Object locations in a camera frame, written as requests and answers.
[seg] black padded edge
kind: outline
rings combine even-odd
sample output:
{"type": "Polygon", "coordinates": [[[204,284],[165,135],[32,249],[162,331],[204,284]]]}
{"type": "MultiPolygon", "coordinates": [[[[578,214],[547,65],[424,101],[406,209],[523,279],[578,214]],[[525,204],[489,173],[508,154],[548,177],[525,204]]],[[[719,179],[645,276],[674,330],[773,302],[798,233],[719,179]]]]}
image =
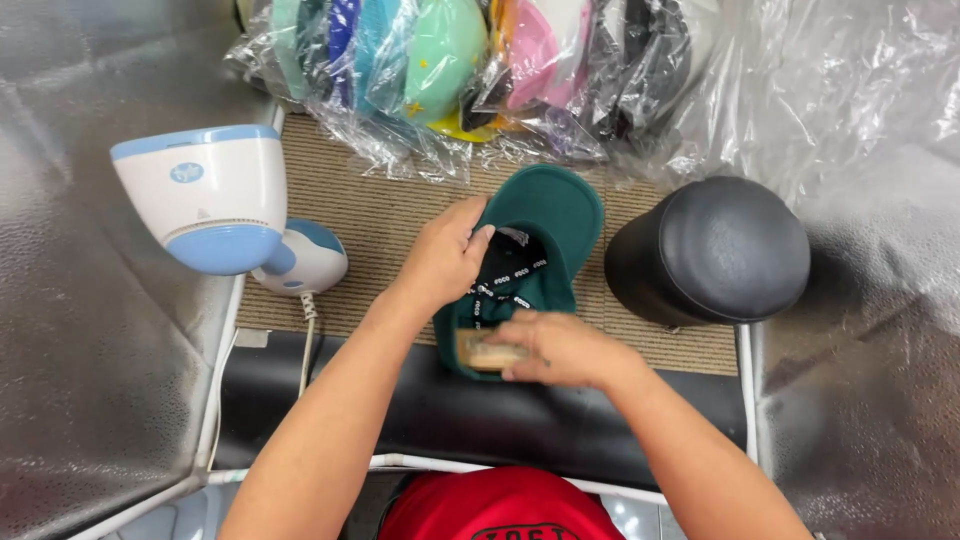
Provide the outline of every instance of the black padded edge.
{"type": "MultiPolygon", "coordinates": [[[[250,467],[292,406],[304,338],[274,331],[266,348],[230,352],[214,470],[250,467]]],[[[311,379],[345,339],[317,341],[311,379]]],[[[739,377],[658,373],[734,444],[746,448],[739,377]]],[[[407,356],[376,453],[529,465],[564,477],[659,491],[633,434],[601,392],[467,380],[444,368],[437,348],[426,345],[414,345],[407,356]]]]}

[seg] garment steamer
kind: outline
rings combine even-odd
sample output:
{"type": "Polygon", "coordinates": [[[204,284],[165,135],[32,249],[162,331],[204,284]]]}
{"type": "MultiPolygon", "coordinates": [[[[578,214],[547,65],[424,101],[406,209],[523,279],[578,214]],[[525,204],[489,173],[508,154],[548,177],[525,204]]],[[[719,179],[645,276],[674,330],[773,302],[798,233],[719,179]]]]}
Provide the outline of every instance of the garment steamer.
{"type": "Polygon", "coordinates": [[[302,394],[313,295],[344,277],[348,259],[329,229],[286,217],[280,135],[259,125],[194,130],[121,142],[110,157],[147,229],[178,261],[214,276],[252,272],[271,291],[300,298],[308,321],[302,394]]]}

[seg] red t-shirt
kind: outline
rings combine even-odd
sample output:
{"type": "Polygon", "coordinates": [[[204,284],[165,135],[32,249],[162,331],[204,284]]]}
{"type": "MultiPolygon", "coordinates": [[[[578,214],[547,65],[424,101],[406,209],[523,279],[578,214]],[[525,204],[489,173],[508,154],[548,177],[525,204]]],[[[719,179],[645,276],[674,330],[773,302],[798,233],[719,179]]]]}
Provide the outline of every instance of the red t-shirt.
{"type": "Polygon", "coordinates": [[[527,467],[426,473],[396,500],[377,540],[624,540],[598,500],[527,467]]]}

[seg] hand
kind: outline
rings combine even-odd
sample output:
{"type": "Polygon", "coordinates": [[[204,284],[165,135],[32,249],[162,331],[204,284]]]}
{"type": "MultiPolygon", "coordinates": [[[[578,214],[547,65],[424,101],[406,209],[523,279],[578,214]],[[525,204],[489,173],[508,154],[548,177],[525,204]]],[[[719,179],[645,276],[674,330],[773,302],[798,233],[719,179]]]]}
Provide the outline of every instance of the hand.
{"type": "Polygon", "coordinates": [[[428,221],[414,241],[392,288],[419,303],[427,317],[460,300],[480,273],[494,226],[473,228],[486,207],[486,197],[460,201],[428,221]]]}
{"type": "Polygon", "coordinates": [[[607,391],[624,374],[647,369],[637,351],[567,313],[519,309],[488,341],[530,351],[530,358],[503,370],[503,380],[607,391]]]}

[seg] power cord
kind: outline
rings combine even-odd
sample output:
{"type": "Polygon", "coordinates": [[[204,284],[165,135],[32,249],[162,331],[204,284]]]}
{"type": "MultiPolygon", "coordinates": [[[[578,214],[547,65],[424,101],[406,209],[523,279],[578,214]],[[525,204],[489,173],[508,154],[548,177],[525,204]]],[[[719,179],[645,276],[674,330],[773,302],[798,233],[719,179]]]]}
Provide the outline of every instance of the power cord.
{"type": "Polygon", "coordinates": [[[304,292],[300,294],[300,302],[303,304],[303,319],[307,321],[307,326],[306,347],[303,349],[303,367],[300,372],[300,393],[298,396],[303,395],[307,380],[310,379],[310,352],[313,351],[313,330],[317,322],[317,307],[313,303],[313,293],[304,292]]]}

